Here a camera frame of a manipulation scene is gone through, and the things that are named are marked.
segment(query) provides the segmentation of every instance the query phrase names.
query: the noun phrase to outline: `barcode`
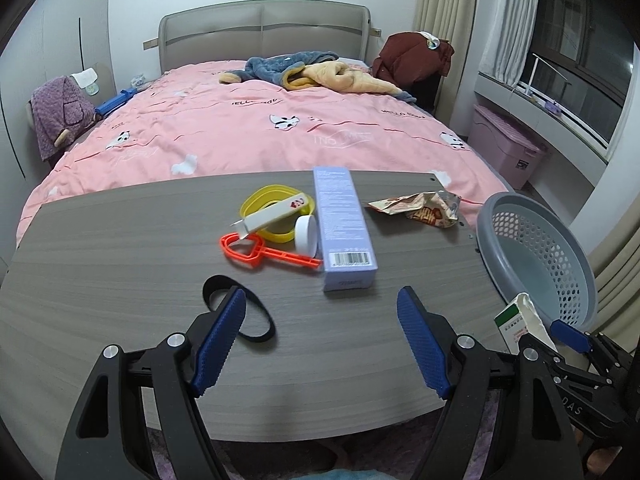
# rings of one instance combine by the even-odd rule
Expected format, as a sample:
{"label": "barcode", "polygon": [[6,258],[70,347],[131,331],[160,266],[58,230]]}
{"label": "barcode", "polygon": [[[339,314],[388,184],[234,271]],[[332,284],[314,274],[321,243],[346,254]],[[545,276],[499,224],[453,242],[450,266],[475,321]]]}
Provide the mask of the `barcode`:
{"label": "barcode", "polygon": [[331,253],[332,267],[369,265],[369,253]]}

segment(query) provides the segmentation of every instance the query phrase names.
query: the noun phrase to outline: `black ring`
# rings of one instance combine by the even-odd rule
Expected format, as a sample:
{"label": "black ring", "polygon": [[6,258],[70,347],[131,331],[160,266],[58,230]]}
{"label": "black ring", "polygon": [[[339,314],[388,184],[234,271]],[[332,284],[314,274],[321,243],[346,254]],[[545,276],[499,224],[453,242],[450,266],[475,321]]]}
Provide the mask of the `black ring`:
{"label": "black ring", "polygon": [[204,282],[204,285],[202,286],[202,299],[204,300],[204,303],[207,305],[209,310],[212,310],[212,295],[219,290],[229,290],[232,286],[236,286],[237,288],[241,288],[242,290],[244,290],[244,295],[246,296],[246,298],[253,304],[255,304],[255,306],[258,307],[261,311],[263,311],[265,316],[269,320],[269,329],[262,335],[247,335],[243,334],[242,332],[238,332],[238,335],[251,343],[264,343],[265,341],[273,338],[273,336],[276,335],[276,324],[273,322],[273,317],[271,317],[271,314],[269,314],[267,308],[260,301],[260,298],[258,298],[258,296],[252,293],[252,291],[250,291],[244,285],[236,282],[236,280],[228,276],[217,274],[215,276],[211,276],[206,282]]}

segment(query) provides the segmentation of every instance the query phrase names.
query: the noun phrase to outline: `storage bin lid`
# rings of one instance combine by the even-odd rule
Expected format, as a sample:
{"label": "storage bin lid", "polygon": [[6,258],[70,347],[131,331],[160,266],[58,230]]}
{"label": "storage bin lid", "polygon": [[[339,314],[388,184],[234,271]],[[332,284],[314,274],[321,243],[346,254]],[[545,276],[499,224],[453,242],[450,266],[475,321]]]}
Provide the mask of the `storage bin lid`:
{"label": "storage bin lid", "polygon": [[474,105],[476,112],[481,114],[485,119],[487,119],[491,124],[493,124],[498,130],[500,130],[507,138],[512,140],[513,142],[517,142],[523,148],[527,148],[528,150],[533,150],[536,153],[546,152],[546,146],[539,146],[533,143],[529,137],[526,136],[523,132],[521,132],[517,126],[511,124],[506,118],[498,115],[495,112],[489,110],[481,105]]}

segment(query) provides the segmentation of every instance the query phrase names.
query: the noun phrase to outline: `wooden table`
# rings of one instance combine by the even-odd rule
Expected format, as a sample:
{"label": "wooden table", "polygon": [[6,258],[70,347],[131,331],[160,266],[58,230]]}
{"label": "wooden table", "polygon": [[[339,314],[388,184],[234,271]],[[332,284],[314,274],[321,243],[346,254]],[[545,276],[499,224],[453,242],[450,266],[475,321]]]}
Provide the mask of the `wooden table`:
{"label": "wooden table", "polygon": [[[353,172],[363,202],[440,187],[430,174]],[[267,184],[314,193],[311,172],[186,178],[45,205],[0,289],[0,414],[52,478],[79,392],[98,354],[155,346],[206,310],[202,284],[227,274],[271,311],[277,338],[234,344],[199,401],[212,438],[322,438],[407,420],[441,405],[396,317],[411,285],[458,332],[504,350],[504,307],[465,222],[446,230],[365,212],[380,266],[367,290],[323,293],[316,271],[238,267],[218,247],[242,201]],[[264,321],[248,313],[247,332]],[[147,419],[158,426],[152,396]]]}

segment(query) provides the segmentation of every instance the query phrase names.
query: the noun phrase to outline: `pink blanket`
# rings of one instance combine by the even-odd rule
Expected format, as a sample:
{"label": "pink blanket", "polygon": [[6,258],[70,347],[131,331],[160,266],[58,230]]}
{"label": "pink blanket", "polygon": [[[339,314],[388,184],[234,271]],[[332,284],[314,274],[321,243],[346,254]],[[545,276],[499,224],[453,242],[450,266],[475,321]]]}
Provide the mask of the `pink blanket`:
{"label": "pink blanket", "polygon": [[33,190],[18,243],[44,203],[187,176],[314,166],[435,173],[462,197],[461,211],[472,226],[484,201],[505,191],[455,133],[406,103],[325,88],[288,92],[263,81],[218,83],[218,74],[243,66],[183,66],[134,96]]}

